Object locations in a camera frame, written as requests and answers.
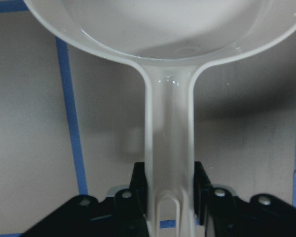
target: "ceramic spoon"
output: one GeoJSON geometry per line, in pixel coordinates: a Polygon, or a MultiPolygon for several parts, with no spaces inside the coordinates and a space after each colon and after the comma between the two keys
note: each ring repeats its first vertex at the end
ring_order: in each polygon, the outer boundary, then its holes
{"type": "Polygon", "coordinates": [[[146,84],[150,236],[163,200],[176,236],[195,236],[193,87],[203,70],[259,53],[296,30],[296,0],[25,0],[68,43],[130,65],[146,84]]]}

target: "white ladle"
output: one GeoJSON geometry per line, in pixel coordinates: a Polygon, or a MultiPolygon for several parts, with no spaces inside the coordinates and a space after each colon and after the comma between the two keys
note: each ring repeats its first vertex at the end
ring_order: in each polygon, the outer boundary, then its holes
{"type": "Polygon", "coordinates": [[[206,68],[277,44],[296,30],[296,0],[25,0],[68,43],[136,68],[146,83],[147,220],[176,204],[177,236],[195,236],[193,87],[206,68]]]}

